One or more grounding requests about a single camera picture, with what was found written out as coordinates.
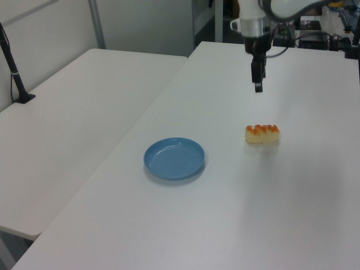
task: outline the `plate rim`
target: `plate rim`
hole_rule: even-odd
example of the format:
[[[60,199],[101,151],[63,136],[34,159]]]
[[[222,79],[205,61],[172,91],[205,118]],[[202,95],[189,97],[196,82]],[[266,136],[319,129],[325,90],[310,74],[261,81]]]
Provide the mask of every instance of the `plate rim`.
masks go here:
[[[194,169],[194,171],[192,171],[191,173],[185,173],[185,174],[178,175],[178,176],[175,176],[175,177],[165,177],[165,176],[160,176],[160,175],[154,173],[154,171],[148,166],[147,161],[146,161],[146,158],[147,158],[148,155],[149,155],[150,149],[151,149],[152,147],[154,147],[155,145],[157,145],[158,143],[161,143],[161,142],[163,142],[163,141],[169,141],[169,140],[187,141],[187,142],[191,142],[191,143],[195,144],[196,148],[197,148],[198,150],[200,150],[200,152],[201,152],[200,166],[199,166],[199,167],[196,167],[196,169]],[[204,151],[203,147],[202,147],[198,142],[196,142],[196,141],[194,141],[194,140],[192,140],[192,139],[184,138],[184,137],[169,137],[169,138],[161,139],[161,140],[159,140],[159,141],[157,141],[157,142],[154,142],[152,145],[150,145],[150,146],[146,149],[146,151],[145,151],[145,153],[144,153],[143,162],[144,162],[144,164],[145,164],[145,167],[147,168],[147,170],[148,170],[151,174],[153,174],[154,176],[157,176],[157,177],[159,177],[159,178],[161,178],[161,179],[168,179],[168,180],[184,179],[184,178],[193,176],[194,174],[196,174],[196,172],[198,172],[198,171],[204,166],[204,164],[205,164],[205,151]]]

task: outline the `cake slice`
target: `cake slice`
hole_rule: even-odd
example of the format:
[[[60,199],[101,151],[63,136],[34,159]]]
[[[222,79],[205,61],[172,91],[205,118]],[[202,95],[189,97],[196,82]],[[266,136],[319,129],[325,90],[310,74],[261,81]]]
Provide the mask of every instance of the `cake slice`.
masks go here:
[[[245,131],[245,139],[250,143],[267,143],[279,140],[280,132],[276,125],[248,125]]]

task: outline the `blue plastic plate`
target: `blue plastic plate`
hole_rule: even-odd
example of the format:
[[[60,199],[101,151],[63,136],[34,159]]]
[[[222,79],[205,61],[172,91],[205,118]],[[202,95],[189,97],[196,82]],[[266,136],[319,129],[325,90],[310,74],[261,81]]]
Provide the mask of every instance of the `blue plastic plate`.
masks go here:
[[[168,138],[155,142],[144,154],[148,170],[161,178],[182,179],[198,172],[205,162],[203,148],[186,138]]]

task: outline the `black stand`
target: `black stand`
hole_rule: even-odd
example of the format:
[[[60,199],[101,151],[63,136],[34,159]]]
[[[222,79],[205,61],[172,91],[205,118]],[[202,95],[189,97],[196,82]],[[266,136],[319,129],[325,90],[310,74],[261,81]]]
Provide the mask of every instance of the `black stand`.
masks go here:
[[[21,78],[20,78],[20,74],[19,74],[16,64],[14,62],[14,58],[12,57],[9,44],[7,43],[4,28],[2,27],[1,23],[0,23],[0,46],[5,55],[7,65],[10,68],[10,72],[13,77],[13,80],[17,86],[17,90],[19,91],[19,98],[17,100],[15,100],[14,102],[25,104],[28,101],[32,100],[35,97],[35,95],[29,94],[25,90],[23,82],[21,81]]]
[[[356,25],[353,42],[351,43],[350,48],[345,52],[346,59],[357,59],[357,60],[359,59],[360,56],[359,54],[360,51],[358,48],[359,40],[360,40],[360,16],[358,19],[358,23]]]

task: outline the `white tabletop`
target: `white tabletop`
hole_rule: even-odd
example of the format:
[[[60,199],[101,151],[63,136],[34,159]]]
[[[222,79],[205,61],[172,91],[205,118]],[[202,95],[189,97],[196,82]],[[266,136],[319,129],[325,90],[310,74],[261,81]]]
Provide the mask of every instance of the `white tabletop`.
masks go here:
[[[200,44],[14,270],[358,269],[357,61],[289,49],[263,93],[250,63],[241,45]],[[279,143],[246,143],[251,124],[277,124]],[[202,173],[145,169],[173,136],[202,145]]]
[[[0,230],[35,239],[185,57],[92,49],[0,113]]]

